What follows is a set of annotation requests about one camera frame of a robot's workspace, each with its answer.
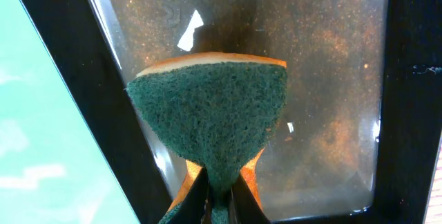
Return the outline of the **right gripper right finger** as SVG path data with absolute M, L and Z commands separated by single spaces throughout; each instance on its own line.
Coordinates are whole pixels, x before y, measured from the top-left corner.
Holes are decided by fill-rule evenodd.
M 245 179 L 239 175 L 231 187 L 230 224 L 270 224 L 251 193 Z

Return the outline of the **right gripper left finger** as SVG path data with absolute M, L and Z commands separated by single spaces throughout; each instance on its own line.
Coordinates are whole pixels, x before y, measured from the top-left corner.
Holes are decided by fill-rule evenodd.
M 209 179 L 202 169 L 168 224 L 209 224 Z

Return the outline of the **green yellow sponge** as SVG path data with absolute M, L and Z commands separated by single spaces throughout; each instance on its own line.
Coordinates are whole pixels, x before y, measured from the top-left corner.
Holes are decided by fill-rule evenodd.
M 184 55 L 144 69 L 126 92 L 160 142 L 206 172 L 211 221 L 226 223 L 227 192 L 280 120 L 287 63 L 236 53 Z

